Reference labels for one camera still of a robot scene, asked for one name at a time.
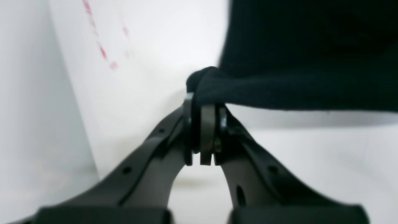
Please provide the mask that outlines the image-right left gripper left finger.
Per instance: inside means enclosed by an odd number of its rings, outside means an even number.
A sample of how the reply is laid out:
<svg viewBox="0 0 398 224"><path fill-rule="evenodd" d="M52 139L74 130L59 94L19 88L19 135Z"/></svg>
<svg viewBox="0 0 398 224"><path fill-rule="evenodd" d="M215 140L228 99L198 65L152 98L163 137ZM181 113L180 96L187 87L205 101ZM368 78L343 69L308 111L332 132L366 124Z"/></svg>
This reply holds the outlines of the image-right left gripper left finger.
<svg viewBox="0 0 398 224"><path fill-rule="evenodd" d="M190 149L193 93L155 127L104 180L86 192L43 207L21 224L173 224L168 200Z"/></svg>

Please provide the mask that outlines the image-right left gripper right finger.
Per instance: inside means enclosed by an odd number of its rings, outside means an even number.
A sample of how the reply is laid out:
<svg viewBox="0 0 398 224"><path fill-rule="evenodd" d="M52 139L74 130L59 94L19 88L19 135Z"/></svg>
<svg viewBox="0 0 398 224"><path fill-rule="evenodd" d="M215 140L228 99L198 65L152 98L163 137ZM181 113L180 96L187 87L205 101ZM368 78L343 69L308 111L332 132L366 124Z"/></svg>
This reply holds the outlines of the image-right left gripper right finger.
<svg viewBox="0 0 398 224"><path fill-rule="evenodd" d="M310 188L260 146L225 106L201 107L201 164L223 170L233 210L229 224L368 224L360 205Z"/></svg>

